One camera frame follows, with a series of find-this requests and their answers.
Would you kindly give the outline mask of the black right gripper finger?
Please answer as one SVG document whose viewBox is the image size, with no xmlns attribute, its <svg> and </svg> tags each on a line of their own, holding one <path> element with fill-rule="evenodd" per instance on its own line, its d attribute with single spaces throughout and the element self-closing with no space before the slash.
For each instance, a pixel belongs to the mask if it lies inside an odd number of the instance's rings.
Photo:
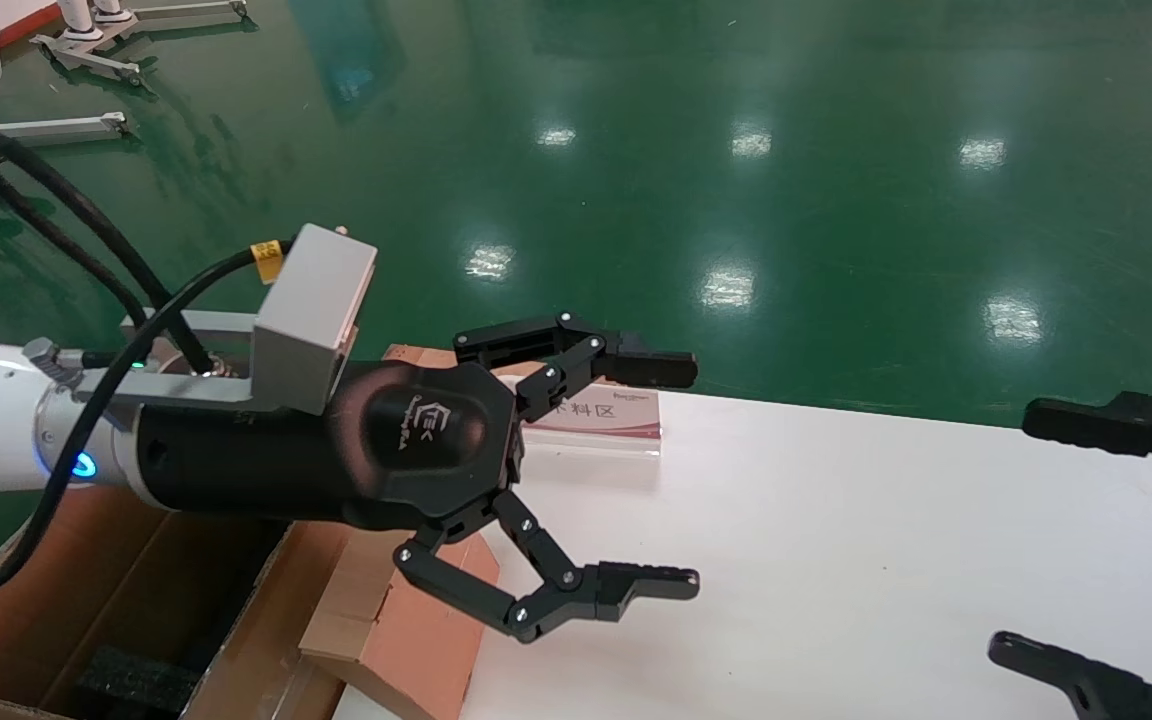
<svg viewBox="0 0 1152 720">
<path fill-rule="evenodd" d="M 1018 632 L 993 634 L 988 659 L 1058 689 L 1079 719 L 1152 719 L 1152 683 L 1120 667 Z"/>
<path fill-rule="evenodd" d="M 1021 430 L 1029 437 L 1061 445 L 1149 456 L 1152 455 L 1152 395 L 1121 392 L 1106 406 L 1036 397 L 1025 407 Z"/>
</svg>

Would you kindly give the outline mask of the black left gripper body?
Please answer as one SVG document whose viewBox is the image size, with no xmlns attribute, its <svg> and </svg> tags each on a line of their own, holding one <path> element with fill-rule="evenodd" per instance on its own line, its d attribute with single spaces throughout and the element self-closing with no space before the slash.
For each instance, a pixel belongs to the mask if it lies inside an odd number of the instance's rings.
<svg viewBox="0 0 1152 720">
<path fill-rule="evenodd" d="M 353 363 L 323 414 L 145 406 L 136 448 L 165 509 L 473 533 L 517 477 L 518 418 L 484 366 Z"/>
</svg>

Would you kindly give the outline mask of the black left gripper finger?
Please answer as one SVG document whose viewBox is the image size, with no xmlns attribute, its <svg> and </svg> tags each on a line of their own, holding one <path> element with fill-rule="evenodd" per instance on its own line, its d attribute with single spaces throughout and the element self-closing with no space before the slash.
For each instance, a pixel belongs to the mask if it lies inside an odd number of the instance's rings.
<svg viewBox="0 0 1152 720">
<path fill-rule="evenodd" d="M 462 331 L 453 351 L 458 364 L 488 370 L 541 364 L 515 387 L 520 420 L 541 420 L 598 379 L 632 388 L 687 389 L 699 374 L 694 354 L 655 350 L 634 333 L 596 328 L 571 313 Z"/>
<path fill-rule="evenodd" d="M 535 592 L 515 598 L 435 555 L 462 530 L 492 523 L 538 574 L 541 584 Z M 573 564 L 511 488 L 471 505 L 449 526 L 420 526 L 399 546 L 393 560 L 402 577 L 420 592 L 524 644 L 573 620 L 617 623 L 636 598 L 687 601 L 698 597 L 702 588 L 699 573 L 689 568 L 631 562 Z"/>
</svg>

